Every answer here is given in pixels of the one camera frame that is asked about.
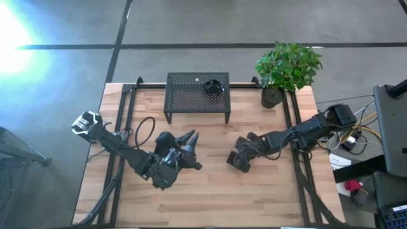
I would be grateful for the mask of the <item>black pole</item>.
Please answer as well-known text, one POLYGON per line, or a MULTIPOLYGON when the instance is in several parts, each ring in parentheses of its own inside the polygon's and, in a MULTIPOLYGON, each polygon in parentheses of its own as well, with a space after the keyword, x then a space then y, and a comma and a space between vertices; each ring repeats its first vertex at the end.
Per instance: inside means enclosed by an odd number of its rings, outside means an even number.
POLYGON ((387 94, 394 99, 400 98, 405 92, 407 92, 407 79, 400 82, 397 85, 387 85, 387 94))

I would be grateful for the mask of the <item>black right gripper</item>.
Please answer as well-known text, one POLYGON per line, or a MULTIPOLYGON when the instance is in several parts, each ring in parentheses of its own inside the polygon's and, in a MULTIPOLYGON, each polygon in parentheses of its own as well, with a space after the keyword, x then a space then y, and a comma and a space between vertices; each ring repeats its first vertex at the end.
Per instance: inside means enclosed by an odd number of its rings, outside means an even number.
MULTIPOLYGON (((267 156, 269 154, 266 142, 254 132, 249 132, 247 137, 239 137, 235 142, 235 148, 239 152, 245 152, 252 159, 255 156, 267 156)), ((234 167, 241 172, 248 172, 251 168, 247 157, 236 156, 234 159, 234 167)))

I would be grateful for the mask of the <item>black keyboard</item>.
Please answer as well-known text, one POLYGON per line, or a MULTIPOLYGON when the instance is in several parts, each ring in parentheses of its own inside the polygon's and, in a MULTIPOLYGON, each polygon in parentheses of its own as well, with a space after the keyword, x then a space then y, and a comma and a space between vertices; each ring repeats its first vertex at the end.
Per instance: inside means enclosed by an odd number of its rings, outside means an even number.
POLYGON ((377 209, 381 229, 407 229, 407 202, 377 209))

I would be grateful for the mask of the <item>green leafy plant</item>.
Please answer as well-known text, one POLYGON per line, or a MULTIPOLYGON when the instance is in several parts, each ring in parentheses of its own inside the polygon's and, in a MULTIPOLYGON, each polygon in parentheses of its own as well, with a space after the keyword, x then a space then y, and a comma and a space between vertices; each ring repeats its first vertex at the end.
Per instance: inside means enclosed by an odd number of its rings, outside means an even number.
POLYGON ((295 92, 314 82, 322 70, 322 55, 309 46, 298 43, 279 43, 256 62, 263 88, 281 88, 295 92))

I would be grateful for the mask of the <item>black power adapter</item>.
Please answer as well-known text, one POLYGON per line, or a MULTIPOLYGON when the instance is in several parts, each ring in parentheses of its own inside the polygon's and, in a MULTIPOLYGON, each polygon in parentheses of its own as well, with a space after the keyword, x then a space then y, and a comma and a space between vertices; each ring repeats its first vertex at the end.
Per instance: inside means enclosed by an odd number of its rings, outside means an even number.
POLYGON ((349 136, 340 142, 340 148, 346 151, 351 151, 359 140, 359 136, 349 136))

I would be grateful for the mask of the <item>grey side table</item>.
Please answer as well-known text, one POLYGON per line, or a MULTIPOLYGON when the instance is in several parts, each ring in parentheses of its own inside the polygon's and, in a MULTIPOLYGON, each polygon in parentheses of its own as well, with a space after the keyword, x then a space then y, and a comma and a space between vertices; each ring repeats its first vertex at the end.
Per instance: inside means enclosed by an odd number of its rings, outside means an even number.
POLYGON ((17 158, 28 159, 33 162, 38 162, 42 166, 47 166, 51 162, 51 158, 46 158, 40 152, 23 142, 15 134, 0 127, 0 153, 14 156, 17 158))

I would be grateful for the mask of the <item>white paper sheet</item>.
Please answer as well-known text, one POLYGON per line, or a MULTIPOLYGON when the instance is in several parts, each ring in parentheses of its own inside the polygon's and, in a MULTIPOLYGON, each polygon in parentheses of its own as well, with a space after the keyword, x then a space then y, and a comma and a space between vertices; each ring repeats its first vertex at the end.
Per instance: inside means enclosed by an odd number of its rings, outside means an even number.
POLYGON ((332 170, 337 170, 337 169, 341 169, 341 168, 347 167, 349 165, 352 165, 351 160, 334 155, 334 154, 329 155, 329 161, 330 161, 332 170))

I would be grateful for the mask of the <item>dark seat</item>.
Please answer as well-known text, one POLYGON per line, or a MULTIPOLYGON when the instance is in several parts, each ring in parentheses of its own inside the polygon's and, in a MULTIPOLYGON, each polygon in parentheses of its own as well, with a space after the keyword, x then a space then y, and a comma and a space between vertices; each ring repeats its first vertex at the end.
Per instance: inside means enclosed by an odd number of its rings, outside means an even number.
POLYGON ((407 202, 407 178, 374 172, 373 184, 378 208, 407 202))

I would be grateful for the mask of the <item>black perforated metal stand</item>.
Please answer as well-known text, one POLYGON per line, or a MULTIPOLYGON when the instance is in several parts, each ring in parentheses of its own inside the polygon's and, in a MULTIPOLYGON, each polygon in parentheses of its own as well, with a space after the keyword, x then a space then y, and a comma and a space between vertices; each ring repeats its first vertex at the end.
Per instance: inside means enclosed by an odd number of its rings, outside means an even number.
POLYGON ((225 123, 231 114, 230 78, 228 73, 168 73, 163 107, 167 123, 174 113, 223 113, 225 123), (202 85, 218 80, 225 91, 218 96, 204 92, 202 85))

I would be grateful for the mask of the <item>black packet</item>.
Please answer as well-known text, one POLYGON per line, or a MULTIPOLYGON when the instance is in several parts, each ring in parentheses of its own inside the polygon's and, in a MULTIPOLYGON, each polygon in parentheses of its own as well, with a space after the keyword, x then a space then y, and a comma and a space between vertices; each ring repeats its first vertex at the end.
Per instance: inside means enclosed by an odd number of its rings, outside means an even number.
POLYGON ((225 91, 224 85, 218 80, 209 80, 202 87, 204 92, 211 96, 218 96, 225 91))

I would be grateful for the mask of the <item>grey equipment cabinet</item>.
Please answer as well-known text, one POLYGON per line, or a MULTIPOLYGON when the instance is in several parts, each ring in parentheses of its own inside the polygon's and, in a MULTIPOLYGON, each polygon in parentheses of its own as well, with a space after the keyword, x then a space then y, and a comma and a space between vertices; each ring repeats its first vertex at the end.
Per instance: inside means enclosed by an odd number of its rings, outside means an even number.
POLYGON ((373 88, 386 169, 407 178, 407 92, 394 99, 386 86, 373 88))

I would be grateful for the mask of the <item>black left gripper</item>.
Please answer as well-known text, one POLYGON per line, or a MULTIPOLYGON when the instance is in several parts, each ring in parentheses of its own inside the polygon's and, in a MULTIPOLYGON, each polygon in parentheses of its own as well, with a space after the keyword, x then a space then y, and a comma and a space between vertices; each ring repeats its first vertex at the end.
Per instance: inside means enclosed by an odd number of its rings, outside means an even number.
POLYGON ((165 172, 179 172, 181 169, 200 170, 202 164, 197 161, 195 148, 199 134, 190 130, 186 134, 176 138, 176 145, 184 148, 165 148, 163 150, 163 170, 165 172))

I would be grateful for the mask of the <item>black plant pot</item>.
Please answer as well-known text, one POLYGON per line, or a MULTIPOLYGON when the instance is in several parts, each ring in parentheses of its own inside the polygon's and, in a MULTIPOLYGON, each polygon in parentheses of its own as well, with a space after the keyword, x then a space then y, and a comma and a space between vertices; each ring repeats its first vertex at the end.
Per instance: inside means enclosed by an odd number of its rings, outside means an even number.
POLYGON ((263 88, 261 91, 261 105, 271 109, 280 104, 284 98, 284 91, 281 88, 263 88))

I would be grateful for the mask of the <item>red object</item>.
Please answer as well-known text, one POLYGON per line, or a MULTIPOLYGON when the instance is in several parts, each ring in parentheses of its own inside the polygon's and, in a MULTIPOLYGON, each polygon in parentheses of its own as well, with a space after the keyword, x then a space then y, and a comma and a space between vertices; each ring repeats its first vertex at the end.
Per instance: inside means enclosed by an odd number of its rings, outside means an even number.
POLYGON ((348 181, 345 181, 344 187, 346 190, 353 192, 359 190, 362 187, 362 185, 357 180, 350 179, 348 181))

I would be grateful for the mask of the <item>black aluminium table frame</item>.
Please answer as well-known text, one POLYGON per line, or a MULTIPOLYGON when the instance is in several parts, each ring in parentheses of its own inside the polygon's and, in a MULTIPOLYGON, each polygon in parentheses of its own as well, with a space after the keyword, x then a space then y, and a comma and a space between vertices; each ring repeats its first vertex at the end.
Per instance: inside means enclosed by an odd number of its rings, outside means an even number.
POLYGON ((311 88, 287 93, 273 109, 263 108, 260 97, 254 83, 232 83, 229 123, 221 114, 179 113, 169 124, 163 83, 140 83, 135 90, 108 83, 100 113, 109 130, 129 124, 149 150, 160 132, 180 136, 195 130, 202 168, 182 170, 170 188, 160 190, 126 165, 118 189, 89 229, 320 228, 329 226, 331 218, 344 221, 329 156, 321 148, 303 159, 284 148, 280 157, 253 160, 247 173, 226 163, 239 137, 285 130, 317 112, 311 88))

